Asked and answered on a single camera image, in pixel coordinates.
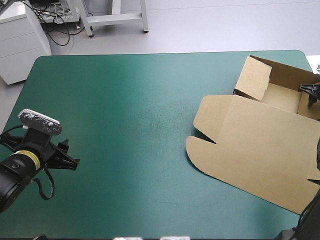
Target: box lid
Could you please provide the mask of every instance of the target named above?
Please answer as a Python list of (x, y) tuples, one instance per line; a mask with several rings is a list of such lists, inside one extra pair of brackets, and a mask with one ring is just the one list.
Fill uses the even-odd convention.
[(205, 96), (186, 151), (202, 172), (301, 213), (319, 186), (320, 122), (238, 95)]
[(269, 84), (272, 67), (248, 56), (235, 89), (261, 101)]

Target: drawer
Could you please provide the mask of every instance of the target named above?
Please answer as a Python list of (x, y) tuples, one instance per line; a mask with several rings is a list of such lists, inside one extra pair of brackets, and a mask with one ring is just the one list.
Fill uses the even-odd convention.
[(0, 58), (0, 76), (6, 84), (13, 84), (26, 80), (29, 72), (40, 56), (46, 56), (42, 47), (20, 52), (14, 55)]
[(34, 31), (35, 30), (26, 17), (0, 23), (0, 41), (30, 34)]
[(42, 47), (37, 34), (29, 33), (0, 41), (0, 58)]

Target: yellow label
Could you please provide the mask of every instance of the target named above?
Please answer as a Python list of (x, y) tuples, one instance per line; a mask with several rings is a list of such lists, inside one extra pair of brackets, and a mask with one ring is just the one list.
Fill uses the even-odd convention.
[(40, 168), (40, 160), (37, 157), (37, 155), (35, 155), (33, 152), (27, 150), (20, 150), (16, 151), (14, 154), (23, 154), (28, 156), (34, 162), (35, 170), (38, 170)]

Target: cardboard flap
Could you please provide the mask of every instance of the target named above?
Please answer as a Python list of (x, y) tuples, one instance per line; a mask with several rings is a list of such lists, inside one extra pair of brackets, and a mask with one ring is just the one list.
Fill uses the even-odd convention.
[(187, 138), (197, 168), (295, 213), (313, 199), (320, 122), (238, 95), (206, 96), (199, 112), (195, 127), (218, 141)]
[(192, 163), (205, 174), (297, 214), (319, 189), (306, 178), (287, 174), (277, 165), (266, 167), (261, 159), (248, 158), (194, 136), (186, 139), (186, 151)]
[(194, 118), (194, 127), (217, 142), (232, 99), (232, 95), (205, 96)]
[(271, 66), (248, 56), (235, 89), (261, 101), (268, 87), (271, 69)]
[(311, 71), (257, 56), (250, 57), (272, 67), (269, 81), (271, 84), (298, 91), (300, 84), (315, 84), (319, 81), (317, 76)]

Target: black clamp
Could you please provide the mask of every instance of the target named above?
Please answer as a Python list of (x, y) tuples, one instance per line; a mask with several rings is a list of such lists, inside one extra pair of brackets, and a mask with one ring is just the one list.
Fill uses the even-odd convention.
[(320, 84), (301, 84), (300, 89), (309, 94), (308, 108), (320, 100)]

